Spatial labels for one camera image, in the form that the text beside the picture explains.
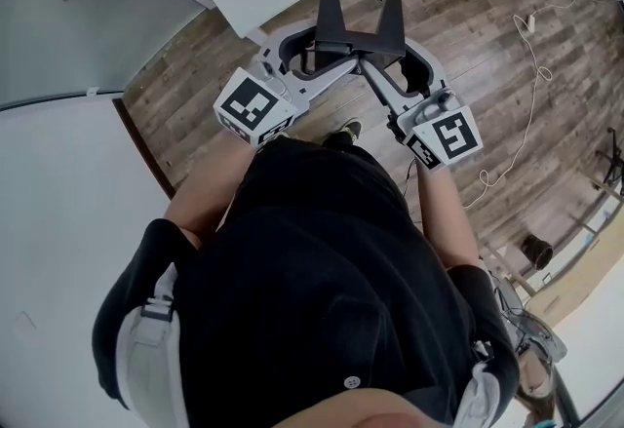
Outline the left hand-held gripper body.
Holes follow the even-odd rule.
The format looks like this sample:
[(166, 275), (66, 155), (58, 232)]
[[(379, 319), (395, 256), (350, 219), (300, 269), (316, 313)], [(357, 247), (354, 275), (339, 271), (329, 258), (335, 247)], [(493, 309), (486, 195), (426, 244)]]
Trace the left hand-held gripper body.
[(218, 122), (250, 145), (263, 145), (305, 114), (311, 101), (358, 66), (355, 55), (311, 75), (290, 68), (315, 40), (314, 23), (269, 34), (249, 66), (237, 68), (214, 103)]

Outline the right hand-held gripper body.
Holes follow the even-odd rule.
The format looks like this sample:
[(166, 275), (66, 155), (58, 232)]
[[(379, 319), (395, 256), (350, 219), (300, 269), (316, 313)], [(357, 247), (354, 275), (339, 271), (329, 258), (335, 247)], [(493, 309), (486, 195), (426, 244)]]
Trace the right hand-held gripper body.
[(388, 128), (426, 170), (437, 171), (483, 148), (469, 106), (422, 45), (363, 32), (352, 32), (350, 43), (361, 73), (389, 111)]

